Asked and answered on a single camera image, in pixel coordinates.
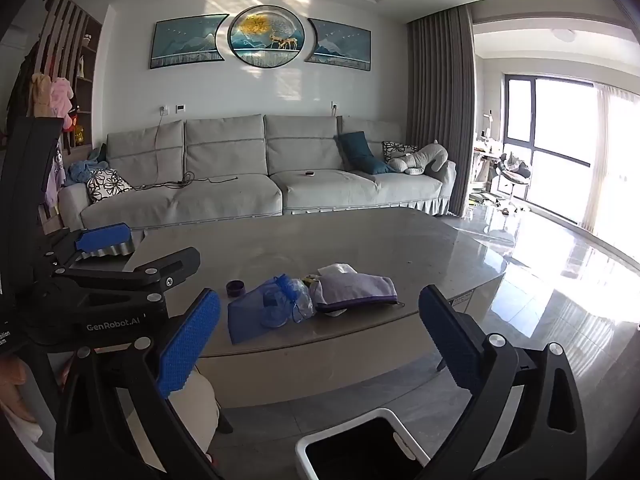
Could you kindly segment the person's left hand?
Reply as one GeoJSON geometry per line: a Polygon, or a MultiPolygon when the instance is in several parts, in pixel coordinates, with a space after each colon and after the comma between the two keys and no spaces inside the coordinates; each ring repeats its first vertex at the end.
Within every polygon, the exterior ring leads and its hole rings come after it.
{"type": "Polygon", "coordinates": [[[20,437],[25,437],[32,443],[37,442],[42,430],[18,391],[18,386],[26,384],[24,363],[15,356],[5,356],[1,359],[0,379],[3,413],[20,437]]]}

